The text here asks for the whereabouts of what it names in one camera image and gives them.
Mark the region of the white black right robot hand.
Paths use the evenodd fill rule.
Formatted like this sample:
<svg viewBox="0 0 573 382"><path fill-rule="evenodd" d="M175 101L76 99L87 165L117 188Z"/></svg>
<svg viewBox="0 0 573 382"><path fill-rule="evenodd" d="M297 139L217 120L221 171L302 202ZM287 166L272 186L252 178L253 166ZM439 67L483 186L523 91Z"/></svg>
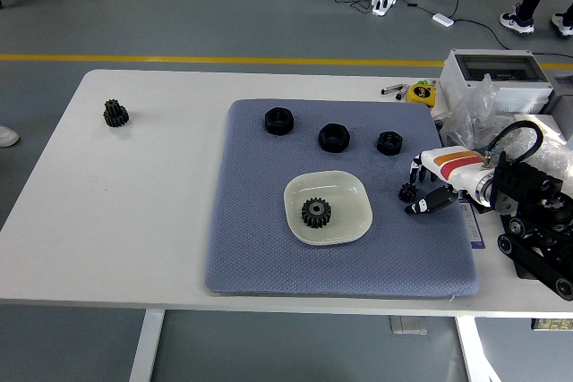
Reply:
<svg viewBox="0 0 573 382"><path fill-rule="evenodd" d="M485 168L483 164L483 156L463 146L422 151L411 163L409 184L422 181L429 172L432 182L440 179L445 185L408 205L405 211L408 214L433 213L457 201L461 191L489 208L493 169Z"/></svg>

